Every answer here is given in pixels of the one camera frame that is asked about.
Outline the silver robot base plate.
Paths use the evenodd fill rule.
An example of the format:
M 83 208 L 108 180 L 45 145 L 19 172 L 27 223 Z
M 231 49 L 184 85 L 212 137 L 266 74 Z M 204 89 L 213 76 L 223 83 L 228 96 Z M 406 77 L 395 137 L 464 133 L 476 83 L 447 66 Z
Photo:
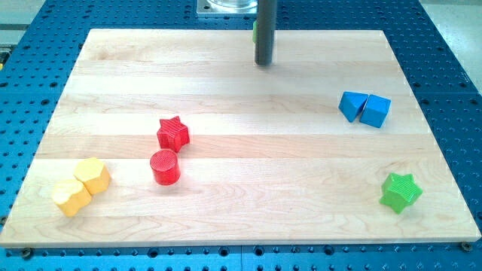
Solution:
M 198 14 L 253 14 L 257 0 L 197 0 Z

